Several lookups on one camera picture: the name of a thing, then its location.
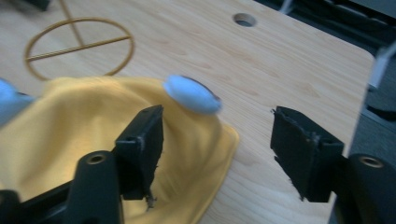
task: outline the circle drawn on table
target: circle drawn on table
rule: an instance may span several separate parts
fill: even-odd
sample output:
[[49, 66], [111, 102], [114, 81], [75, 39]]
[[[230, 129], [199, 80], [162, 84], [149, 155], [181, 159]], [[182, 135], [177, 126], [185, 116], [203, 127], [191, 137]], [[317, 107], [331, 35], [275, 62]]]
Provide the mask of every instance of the circle drawn on table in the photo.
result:
[[[58, 51], [54, 51], [54, 52], [49, 52], [49, 53], [32, 56], [32, 48], [42, 36], [44, 36], [45, 34], [51, 32], [59, 27], [62, 27], [62, 26], [68, 25], [68, 24], [72, 25], [72, 28], [73, 28], [74, 23], [84, 22], [84, 21], [107, 23], [109, 25], [119, 28], [122, 32], [124, 32], [124, 35], [115, 37], [112, 39], [108, 39], [108, 40], [98, 41], [98, 42], [91, 43], [91, 44], [84, 44], [84, 43], [82, 43], [80, 36], [78, 34], [75, 34], [78, 38], [78, 43], [79, 43], [78, 47], [74, 47], [71, 49], [62, 49], [62, 50], [58, 50]], [[31, 65], [31, 62], [34, 62], [37, 60], [42, 60], [42, 59], [47, 59], [50, 57], [55, 57], [58, 55], [63, 55], [66, 53], [76, 52], [79, 50], [91, 49], [91, 48], [98, 47], [98, 46], [112, 44], [112, 43], [119, 42], [122, 40], [128, 40], [128, 43], [129, 43], [129, 49], [128, 49], [128, 52], [127, 52], [124, 60], [117, 67], [113, 68], [111, 71], [104, 74], [104, 76], [113, 76], [116, 73], [118, 73], [131, 60], [131, 58], [134, 54], [134, 38], [131, 35], [131, 33], [126, 28], [124, 28], [122, 25], [120, 25], [119, 23], [117, 23], [115, 21], [108, 20], [108, 19], [103, 19], [103, 18], [95, 18], [95, 17], [74, 18], [74, 19], [70, 19], [70, 20], [66, 20], [66, 21], [59, 21], [55, 24], [52, 24], [47, 29], [45, 29], [44, 31], [42, 31], [40, 34], [36, 35], [29, 41], [29, 43], [26, 47], [26, 50], [24, 52], [24, 62], [25, 62], [26, 67], [28, 68], [28, 70], [34, 76], [36, 76], [37, 78], [39, 78], [41, 80], [49, 80], [50, 78], [41, 75], [37, 70], [35, 70], [33, 68], [33, 66]]]
[[87, 159], [87, 163], [88, 163], [89, 165], [95, 165], [95, 164], [101, 163], [101, 162], [104, 161], [105, 159], [106, 159], [106, 156], [105, 156], [105, 155], [102, 155], [102, 154], [95, 154], [95, 155], [93, 155], [93, 156], [91, 156], [91, 157], [89, 157], [89, 158]]
[[371, 166], [373, 168], [382, 168], [384, 166], [384, 164], [381, 161], [371, 158], [371, 157], [362, 156], [362, 157], [359, 157], [359, 161], [361, 163], [363, 163], [367, 166]]
[[256, 25], [256, 19], [253, 16], [247, 13], [237, 13], [233, 15], [233, 21], [236, 22], [238, 25], [245, 26], [245, 27], [252, 27]]

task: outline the yellow cloth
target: yellow cloth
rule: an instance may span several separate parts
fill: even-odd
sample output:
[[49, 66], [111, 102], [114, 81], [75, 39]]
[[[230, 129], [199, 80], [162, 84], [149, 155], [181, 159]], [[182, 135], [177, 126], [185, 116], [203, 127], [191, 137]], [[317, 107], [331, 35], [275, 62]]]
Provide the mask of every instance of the yellow cloth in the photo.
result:
[[155, 208], [123, 203], [126, 223], [195, 223], [216, 195], [239, 142], [217, 116], [184, 109], [159, 79], [59, 78], [0, 130], [0, 188], [23, 201], [69, 181], [77, 161], [114, 147], [138, 111], [163, 105], [163, 154], [151, 186]]

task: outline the hole in table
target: hole in table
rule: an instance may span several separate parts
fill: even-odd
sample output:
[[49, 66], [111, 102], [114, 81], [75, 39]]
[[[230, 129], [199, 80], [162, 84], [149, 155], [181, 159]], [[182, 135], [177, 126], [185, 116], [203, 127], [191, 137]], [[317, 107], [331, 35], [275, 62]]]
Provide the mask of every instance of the hole in table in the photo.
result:
[[237, 13], [233, 15], [233, 21], [245, 27], [252, 27], [257, 23], [256, 19], [247, 13]]

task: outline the light blue object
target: light blue object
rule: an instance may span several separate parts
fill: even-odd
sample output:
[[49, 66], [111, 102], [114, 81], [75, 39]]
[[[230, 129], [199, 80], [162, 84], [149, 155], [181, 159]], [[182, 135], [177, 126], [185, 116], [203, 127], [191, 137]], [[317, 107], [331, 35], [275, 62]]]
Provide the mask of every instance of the light blue object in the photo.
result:
[[21, 94], [11, 84], [0, 78], [0, 128], [18, 115], [35, 98]]
[[215, 114], [221, 109], [220, 98], [192, 78], [171, 75], [163, 87], [170, 97], [196, 113]]

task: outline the wooden surface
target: wooden surface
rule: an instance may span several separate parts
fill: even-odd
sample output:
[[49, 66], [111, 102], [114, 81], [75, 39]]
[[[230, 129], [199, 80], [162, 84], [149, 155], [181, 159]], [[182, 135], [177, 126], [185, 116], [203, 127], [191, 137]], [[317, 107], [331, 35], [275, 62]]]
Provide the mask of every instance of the wooden surface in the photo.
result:
[[[306, 114], [350, 147], [373, 57], [362, 49], [250, 0], [67, 1], [74, 17], [96, 16], [123, 24], [134, 35], [131, 62], [117, 76], [193, 77], [223, 101], [219, 114], [241, 135], [232, 167], [202, 223], [327, 223], [330, 203], [301, 202], [269, 148], [271, 109], [283, 105]], [[233, 21], [248, 13], [257, 24]], [[45, 82], [23, 65], [27, 42], [64, 20], [59, 2], [39, 12], [0, 1], [0, 77], [38, 96]], [[79, 24], [90, 43], [119, 36], [105, 25]], [[35, 52], [75, 47], [64, 27]], [[127, 44], [36, 62], [49, 77], [103, 74], [120, 63]]]

